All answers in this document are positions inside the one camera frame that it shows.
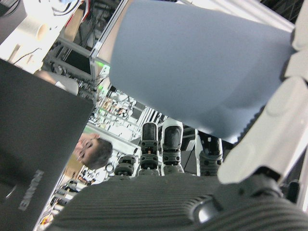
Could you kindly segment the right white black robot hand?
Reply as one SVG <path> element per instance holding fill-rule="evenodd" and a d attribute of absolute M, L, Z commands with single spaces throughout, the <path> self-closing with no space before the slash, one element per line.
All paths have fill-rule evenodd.
<path fill-rule="evenodd" d="M 308 145 L 307 1 L 292 31 L 154 0 L 129 4 L 113 31 L 113 85 L 235 147 L 215 174 L 171 166 L 89 186 L 49 230 L 307 230 L 280 190 Z"/>

